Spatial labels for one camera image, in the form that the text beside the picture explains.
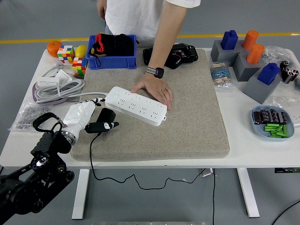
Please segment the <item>person's left hand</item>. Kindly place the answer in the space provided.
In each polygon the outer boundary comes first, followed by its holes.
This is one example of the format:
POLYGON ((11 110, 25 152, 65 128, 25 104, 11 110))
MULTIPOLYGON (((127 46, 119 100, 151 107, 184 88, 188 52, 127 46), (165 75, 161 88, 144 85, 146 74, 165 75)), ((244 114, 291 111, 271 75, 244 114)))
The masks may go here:
POLYGON ((173 94, 164 79, 156 78, 154 75, 146 72, 132 87, 131 93, 136 93, 139 89, 145 89, 158 102, 166 105, 167 110, 171 109, 173 94))

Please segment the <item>person's right hand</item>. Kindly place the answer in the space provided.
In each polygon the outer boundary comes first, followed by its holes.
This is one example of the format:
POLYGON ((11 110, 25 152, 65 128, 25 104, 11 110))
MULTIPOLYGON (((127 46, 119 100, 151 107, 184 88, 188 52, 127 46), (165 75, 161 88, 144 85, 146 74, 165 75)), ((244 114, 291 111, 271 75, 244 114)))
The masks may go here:
POLYGON ((107 0, 97 0, 97 12, 99 17, 103 20, 105 20, 106 8, 107 0))

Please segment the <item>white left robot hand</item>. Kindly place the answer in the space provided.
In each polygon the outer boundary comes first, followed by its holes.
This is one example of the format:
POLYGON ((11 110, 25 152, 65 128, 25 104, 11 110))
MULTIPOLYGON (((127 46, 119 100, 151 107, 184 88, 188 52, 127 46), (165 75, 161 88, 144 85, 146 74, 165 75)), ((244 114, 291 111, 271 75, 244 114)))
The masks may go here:
POLYGON ((77 142, 79 133, 82 130, 85 130, 88 134, 100 134, 108 132, 119 125, 118 122, 114 121, 115 112, 108 108, 103 108, 97 121, 90 123, 96 106, 100 106, 101 102, 104 101, 104 99, 97 97, 70 107, 63 120, 66 126, 62 129, 62 134, 72 145, 77 142))

